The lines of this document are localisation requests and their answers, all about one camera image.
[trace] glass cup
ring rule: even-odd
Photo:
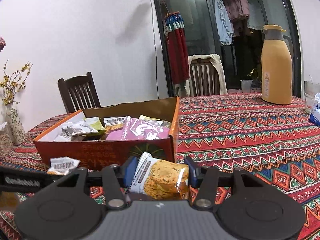
[[[252,80],[240,80],[242,93],[251,93]]]
[[[311,113],[311,108],[317,93],[320,93],[319,83],[312,83],[311,81],[304,82],[304,96],[306,98],[305,111],[308,114]]]

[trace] snack box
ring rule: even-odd
[[[111,164],[122,165],[129,156],[140,157],[149,152],[153,157],[175,162],[179,134],[179,97],[124,103],[113,106],[79,110],[64,118],[34,139],[42,160],[50,165],[51,158],[70,157],[80,160],[79,167],[101,170]],[[85,117],[121,117],[140,115],[172,123],[169,136],[155,140],[54,142],[65,122],[76,122]]]

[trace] thermos lid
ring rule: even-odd
[[[281,28],[281,26],[275,25],[275,24],[264,25],[263,29],[264,30],[279,30],[279,31],[282,31],[282,32],[286,32],[286,30],[283,30]]]

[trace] white wall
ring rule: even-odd
[[[0,71],[7,59],[9,71],[33,63],[17,98],[26,131],[65,113],[59,78],[91,71],[102,106],[157,98],[150,0],[0,0],[0,17],[7,43]],[[154,24],[159,96],[165,98],[155,15]]]
[[[320,0],[292,0],[300,30],[304,80],[320,83]]]

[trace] oat cookie package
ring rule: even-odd
[[[154,199],[188,198],[189,167],[153,158],[143,153],[129,191],[144,193]]]

